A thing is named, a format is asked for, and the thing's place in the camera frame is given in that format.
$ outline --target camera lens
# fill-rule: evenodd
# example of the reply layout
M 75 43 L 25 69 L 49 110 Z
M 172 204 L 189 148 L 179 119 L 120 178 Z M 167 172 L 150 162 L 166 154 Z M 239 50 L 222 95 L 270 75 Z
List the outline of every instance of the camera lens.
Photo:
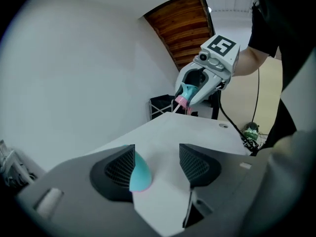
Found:
M 207 57 L 206 57 L 205 54 L 201 54 L 201 55 L 199 56 L 199 58 L 200 58 L 201 61 L 206 61 L 206 59 L 207 59 Z

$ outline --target wooden ceiling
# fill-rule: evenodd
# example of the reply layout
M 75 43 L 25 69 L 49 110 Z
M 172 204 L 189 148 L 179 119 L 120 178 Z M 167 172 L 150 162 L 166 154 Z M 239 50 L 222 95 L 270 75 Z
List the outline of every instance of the wooden ceiling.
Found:
M 205 0 L 170 0 L 148 12 L 145 18 L 178 70 L 192 62 L 214 32 Z

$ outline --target black cable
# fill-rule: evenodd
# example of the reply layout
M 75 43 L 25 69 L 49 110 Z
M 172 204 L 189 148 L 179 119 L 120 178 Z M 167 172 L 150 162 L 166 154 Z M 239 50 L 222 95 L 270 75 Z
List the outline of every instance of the black cable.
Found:
M 258 98 L 259 98 L 259 85 L 260 85 L 260 72 L 259 72 L 259 69 L 258 69 L 258 92 L 257 92 L 257 100 L 256 100 L 255 111 L 253 112 L 253 117 L 252 117 L 251 122 L 253 122 L 253 120 L 254 120 L 254 118 L 255 118 L 256 110 L 257 110 Z
M 238 129 L 238 127 L 234 124 L 234 122 L 224 112 L 222 104 L 221 104 L 221 96 L 220 96 L 219 90 L 217 91 L 217 94 L 218 94 L 219 109 L 222 111 L 222 113 L 228 119 L 228 121 L 233 125 L 233 127 L 237 130 L 237 132 L 245 139 L 247 144 L 250 145 L 250 147 L 248 147 L 248 146 L 246 146 L 246 147 L 251 151 L 251 156 L 256 156 L 257 155 L 257 148 L 251 145 L 250 141 L 246 138 L 246 136 L 244 136 L 244 134 Z

